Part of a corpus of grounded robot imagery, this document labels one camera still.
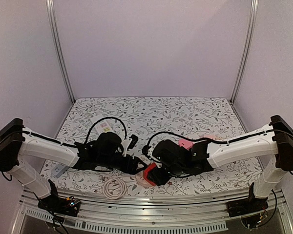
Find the white power strip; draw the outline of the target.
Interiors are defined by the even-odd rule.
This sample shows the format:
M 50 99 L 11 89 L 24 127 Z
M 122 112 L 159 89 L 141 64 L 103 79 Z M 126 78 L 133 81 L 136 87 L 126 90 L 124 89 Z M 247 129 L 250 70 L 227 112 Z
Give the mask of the white power strip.
M 94 116 L 90 119 L 91 123 L 98 122 L 93 129 L 100 135 L 101 133 L 114 132 L 106 119 L 102 120 L 103 116 Z

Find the pink cube socket adapter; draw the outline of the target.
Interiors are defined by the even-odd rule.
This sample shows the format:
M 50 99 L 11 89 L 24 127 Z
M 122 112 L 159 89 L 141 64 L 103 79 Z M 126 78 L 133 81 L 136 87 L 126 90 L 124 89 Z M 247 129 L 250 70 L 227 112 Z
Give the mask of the pink cube socket adapter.
M 203 136 L 204 138 L 209 138 L 209 139 L 212 139 L 212 140 L 218 140 L 219 138 L 215 135 L 204 135 Z

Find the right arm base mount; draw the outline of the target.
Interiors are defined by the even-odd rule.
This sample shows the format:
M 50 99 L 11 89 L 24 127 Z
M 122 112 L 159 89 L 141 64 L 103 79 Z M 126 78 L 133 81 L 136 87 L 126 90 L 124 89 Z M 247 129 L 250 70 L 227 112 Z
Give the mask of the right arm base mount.
M 254 212 L 259 212 L 268 208 L 268 198 L 255 198 L 254 182 L 249 187 L 248 197 L 244 199 L 229 201 L 226 203 L 229 217 L 246 215 Z

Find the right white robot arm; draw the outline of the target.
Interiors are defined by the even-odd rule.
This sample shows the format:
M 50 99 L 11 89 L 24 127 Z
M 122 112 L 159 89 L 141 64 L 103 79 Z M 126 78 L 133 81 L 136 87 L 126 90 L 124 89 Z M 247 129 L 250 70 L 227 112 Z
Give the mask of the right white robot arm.
M 186 144 L 160 141 L 152 151 L 153 163 L 144 177 L 156 186 L 172 177 L 196 176 L 244 159 L 270 156 L 269 164 L 249 188 L 243 209 L 254 212 L 286 173 L 293 172 L 293 129 L 278 115 L 269 124 L 252 132 L 224 140 L 209 137 L 190 139 Z

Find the pink plug adapter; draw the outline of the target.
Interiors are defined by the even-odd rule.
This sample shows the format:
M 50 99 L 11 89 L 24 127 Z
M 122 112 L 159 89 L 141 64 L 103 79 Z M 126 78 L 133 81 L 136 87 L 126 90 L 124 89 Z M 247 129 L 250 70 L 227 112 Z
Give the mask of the pink plug adapter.
M 185 140 L 185 139 L 180 139 L 178 141 L 178 145 L 180 147 L 185 148 L 186 150 L 190 150 L 193 147 L 193 142 Z

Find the pink round socket base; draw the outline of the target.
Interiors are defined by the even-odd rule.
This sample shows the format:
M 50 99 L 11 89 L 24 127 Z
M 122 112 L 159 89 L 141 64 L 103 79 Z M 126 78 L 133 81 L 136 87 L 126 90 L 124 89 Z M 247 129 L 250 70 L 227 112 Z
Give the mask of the pink round socket base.
M 136 182 L 144 188 L 151 188 L 151 185 L 147 180 L 144 179 L 144 172 L 141 171 L 135 175 Z

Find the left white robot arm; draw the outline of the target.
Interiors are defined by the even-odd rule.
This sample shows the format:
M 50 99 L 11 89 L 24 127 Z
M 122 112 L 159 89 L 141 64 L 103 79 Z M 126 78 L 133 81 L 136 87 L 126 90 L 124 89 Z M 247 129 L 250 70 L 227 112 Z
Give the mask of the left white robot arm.
M 22 119 L 15 118 L 0 130 L 0 172 L 16 178 L 51 211 L 57 212 L 63 201 L 55 185 L 41 177 L 25 161 L 25 156 L 55 161 L 77 170 L 95 171 L 100 166 L 135 175 L 147 168 L 140 158 L 127 153 L 137 140 L 135 135 L 121 139 L 114 132 L 105 132 L 90 142 L 68 144 L 33 132 L 23 125 Z

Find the grey-blue power strip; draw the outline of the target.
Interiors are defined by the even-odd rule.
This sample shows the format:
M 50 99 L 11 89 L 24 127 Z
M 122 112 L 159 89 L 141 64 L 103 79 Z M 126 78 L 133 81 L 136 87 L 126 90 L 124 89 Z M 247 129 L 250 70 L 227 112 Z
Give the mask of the grey-blue power strip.
M 55 177 L 55 178 L 59 178 L 64 172 L 67 171 L 69 167 L 58 163 L 51 171 L 51 174 Z

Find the red cube socket adapter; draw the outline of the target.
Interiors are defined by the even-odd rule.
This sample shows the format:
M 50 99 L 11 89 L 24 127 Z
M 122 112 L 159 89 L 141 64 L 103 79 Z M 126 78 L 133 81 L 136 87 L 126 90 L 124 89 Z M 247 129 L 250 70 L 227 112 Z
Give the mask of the red cube socket adapter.
M 149 164 L 147 168 L 143 171 L 143 179 L 149 183 L 151 186 L 156 186 L 154 181 L 152 180 L 152 170 L 157 168 L 157 165 L 155 162 Z

